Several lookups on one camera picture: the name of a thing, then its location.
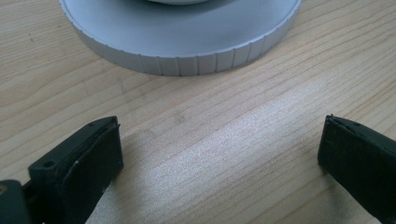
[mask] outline wood grain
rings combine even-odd
[[[125,160],[88,223],[378,223],[317,163],[325,116],[396,139],[396,2],[304,0],[248,66],[155,77],[78,39],[57,1],[0,0],[0,179],[116,115]]]

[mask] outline gray plate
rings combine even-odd
[[[211,0],[169,6],[146,0],[60,0],[84,43],[138,72],[194,76],[264,54],[289,30],[301,0]]]

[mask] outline wooden table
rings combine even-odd
[[[318,166],[328,114],[396,139],[396,1],[305,0],[248,66],[139,74],[98,57],[56,0],[0,0],[0,179],[116,115],[125,168],[88,223],[378,223]]]

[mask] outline gray disc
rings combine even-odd
[[[164,76],[210,74],[249,63],[289,30],[301,0],[210,0],[170,6],[146,0],[60,0],[94,52]]]

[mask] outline black plastic part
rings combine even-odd
[[[92,122],[29,167],[46,224],[85,223],[123,167],[116,117]]]
[[[396,223],[396,142],[357,122],[328,116],[319,164],[370,214]]]
[[[0,223],[32,223],[21,184],[16,180],[0,181]]]

